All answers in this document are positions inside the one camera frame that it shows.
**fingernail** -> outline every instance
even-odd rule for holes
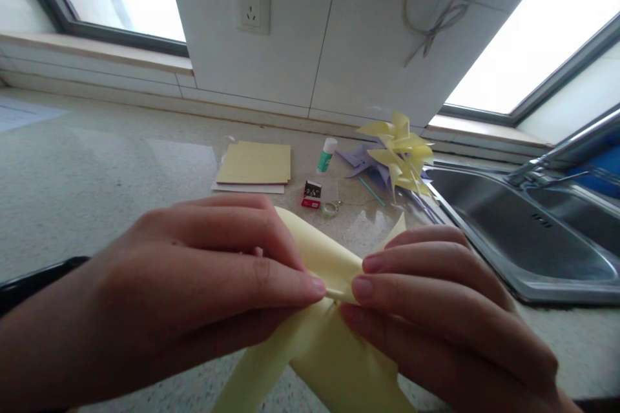
[[[353,295],[357,299],[357,301],[362,301],[369,299],[373,293],[373,284],[364,276],[356,277],[352,284],[351,289],[353,290]]]
[[[383,259],[374,255],[367,256],[362,262],[362,269],[367,273],[377,272],[381,266],[383,266]]]
[[[325,296],[325,283],[320,277],[313,277],[312,284],[315,286],[316,293]]]
[[[357,305],[343,304],[341,305],[344,317],[352,324],[359,325],[364,320],[364,312]]]

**yellow paper sheet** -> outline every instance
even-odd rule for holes
[[[291,180],[291,146],[240,141],[228,147],[217,182],[286,184]]]
[[[351,280],[362,273],[362,260],[293,213],[276,209],[306,267],[328,288],[355,302]],[[401,216],[386,242],[403,231]],[[248,348],[213,412],[256,411],[287,364],[333,413],[415,413],[398,387],[396,363],[353,333],[342,319],[338,303],[329,298],[297,313],[267,341]]]

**faucet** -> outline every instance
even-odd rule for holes
[[[563,184],[567,181],[572,181],[573,179],[577,179],[578,177],[587,176],[592,174],[590,171],[583,171],[580,173],[572,174],[570,176],[564,176],[560,179],[554,179],[550,176],[546,176],[540,171],[531,171],[525,174],[527,180],[531,181],[534,184],[532,188],[545,189],[553,186],[557,186],[558,184]]]
[[[620,108],[608,114],[607,116],[600,118],[599,120],[593,122],[591,125],[587,126],[584,129],[576,132],[572,136],[568,136],[566,139],[561,141],[553,150],[545,153],[538,158],[529,160],[527,163],[521,165],[519,168],[514,170],[513,172],[506,175],[504,180],[513,185],[514,187],[519,187],[525,181],[532,180],[532,178],[543,176],[542,171],[547,169],[552,161],[556,160],[558,157],[562,156],[566,152],[573,150],[577,145],[582,143],[587,137],[595,136],[597,134],[602,134],[603,131],[608,130],[613,127],[617,127],[617,124],[620,123]],[[564,177],[562,179],[554,179],[551,181],[545,181],[544,187],[549,187],[551,183],[552,185],[556,185],[558,183],[567,181],[569,179],[575,179],[575,177],[585,176],[586,174],[590,174],[589,172],[578,173],[573,176]]]

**small red box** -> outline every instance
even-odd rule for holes
[[[317,210],[321,206],[321,184],[312,181],[306,181],[304,187],[304,198],[302,198],[302,207],[314,208]]]

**glue stick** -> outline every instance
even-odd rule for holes
[[[338,141],[336,139],[332,139],[328,137],[325,139],[325,144],[323,145],[323,153],[321,153],[321,159],[318,161],[318,167],[316,168],[317,174],[323,174],[329,168],[329,160],[331,160],[332,155],[336,151],[336,146]]]

